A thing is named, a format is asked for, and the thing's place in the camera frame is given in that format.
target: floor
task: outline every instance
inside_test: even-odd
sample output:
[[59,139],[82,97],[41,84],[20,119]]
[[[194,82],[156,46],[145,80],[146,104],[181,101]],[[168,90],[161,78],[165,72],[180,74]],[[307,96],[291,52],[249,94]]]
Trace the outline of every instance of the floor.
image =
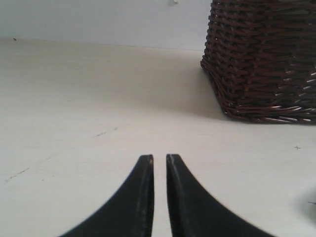
[[165,154],[278,237],[316,235],[316,127],[225,117],[202,52],[0,40],[0,236],[54,237],[155,157],[153,237],[170,237]]

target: wall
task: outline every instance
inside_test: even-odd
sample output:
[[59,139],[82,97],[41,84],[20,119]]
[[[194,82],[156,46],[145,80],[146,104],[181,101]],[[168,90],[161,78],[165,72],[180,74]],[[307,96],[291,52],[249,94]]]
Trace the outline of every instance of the wall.
[[209,0],[0,0],[0,38],[204,48]]

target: brown wicker basket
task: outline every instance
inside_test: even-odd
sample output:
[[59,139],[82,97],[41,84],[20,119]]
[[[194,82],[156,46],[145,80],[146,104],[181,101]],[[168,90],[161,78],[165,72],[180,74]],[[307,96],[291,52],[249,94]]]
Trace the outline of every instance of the brown wicker basket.
[[201,66],[230,117],[316,123],[316,0],[214,0]]

